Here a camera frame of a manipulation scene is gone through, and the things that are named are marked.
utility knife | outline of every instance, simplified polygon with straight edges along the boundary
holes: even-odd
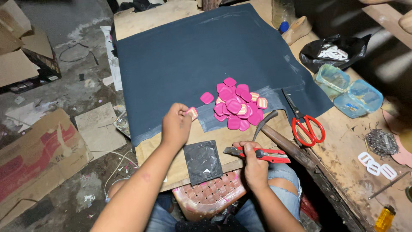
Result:
[[[290,159],[284,151],[262,148],[254,148],[253,150],[255,150],[257,159],[265,160],[270,163],[290,163]],[[234,156],[246,157],[243,153],[242,147],[226,147],[223,153]]]

scissors handle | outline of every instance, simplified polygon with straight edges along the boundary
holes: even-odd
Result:
[[[318,120],[316,120],[315,118],[312,118],[309,115],[305,115],[303,117],[303,119],[305,119],[306,126],[308,127],[308,129],[306,129],[306,127],[304,127],[302,125],[302,123],[299,122],[299,120],[296,120],[296,118],[292,119],[292,132],[293,132],[293,135],[296,138],[296,140],[298,140],[300,143],[302,143],[302,145],[307,146],[307,147],[312,147],[316,143],[323,142],[325,140],[325,129],[323,128],[322,124],[320,124],[320,122],[318,122]],[[310,125],[309,120],[313,121],[319,127],[319,129],[321,130],[322,138],[320,140],[316,137],[315,133],[313,132],[313,129],[312,129],[312,126]],[[307,143],[301,137],[299,137],[299,135],[296,131],[296,124],[308,136],[308,138],[311,140],[311,143]]]

yellow lighter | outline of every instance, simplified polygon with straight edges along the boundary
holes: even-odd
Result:
[[[395,217],[395,209],[388,205],[385,206],[375,223],[375,230],[377,232],[386,232],[391,228],[392,220]]]

red scissors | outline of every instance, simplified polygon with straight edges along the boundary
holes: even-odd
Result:
[[[302,143],[302,145],[307,146],[307,147],[312,147],[316,143],[321,143],[325,140],[325,129],[323,128],[322,124],[318,122],[315,118],[309,116],[309,115],[304,115],[302,114],[299,109],[295,106],[295,104],[292,102],[290,99],[289,95],[285,93],[285,91],[282,89],[283,94],[286,97],[286,100],[288,101],[290,107],[292,108],[293,112],[295,113],[295,117],[292,119],[292,132],[293,136],[296,138],[297,141]],[[299,122],[299,119],[303,118],[305,119],[306,126],[308,127],[307,129],[302,125],[301,122]],[[313,121],[316,125],[318,125],[319,129],[321,130],[322,133],[322,138],[319,140],[315,133],[313,132],[312,126],[310,125],[309,120]],[[298,133],[296,132],[296,124],[300,127],[300,129],[305,132],[305,134],[309,137],[311,143],[305,142],[302,138],[299,137]]]

white wire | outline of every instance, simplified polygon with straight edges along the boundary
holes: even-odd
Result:
[[[91,152],[109,152],[109,151],[91,151]],[[126,154],[124,154],[124,155],[119,154],[119,153],[117,153],[117,152],[110,152],[110,153],[114,153],[114,154],[120,155],[120,156],[122,157],[122,160],[119,162],[119,164],[117,165],[117,167],[115,168],[115,170],[112,172],[112,174],[109,176],[109,178],[107,179],[106,183],[104,184],[103,190],[104,190],[104,194],[105,194],[106,197],[108,196],[108,193],[106,193],[106,185],[107,185],[107,183],[109,182],[110,178],[112,178],[113,174],[116,172],[116,170],[117,170],[117,169],[119,168],[119,166],[121,165],[123,159],[126,158],[126,159],[128,159],[130,162],[132,162],[134,165],[136,165],[133,161],[131,161],[129,158],[126,157],[126,155],[127,155],[129,152],[131,152],[131,151],[126,152]]]
[[[91,151],[91,152],[110,152],[110,151]],[[117,152],[110,152],[110,153],[114,153],[114,154],[116,154],[116,155],[120,155],[121,157],[129,160],[129,161],[130,161],[132,164],[134,164],[137,168],[139,167],[139,166],[137,166],[137,164],[136,164],[135,162],[133,162],[131,159],[127,158],[126,156],[124,156],[124,155],[122,155],[122,154],[119,154],[119,153],[117,153]]]

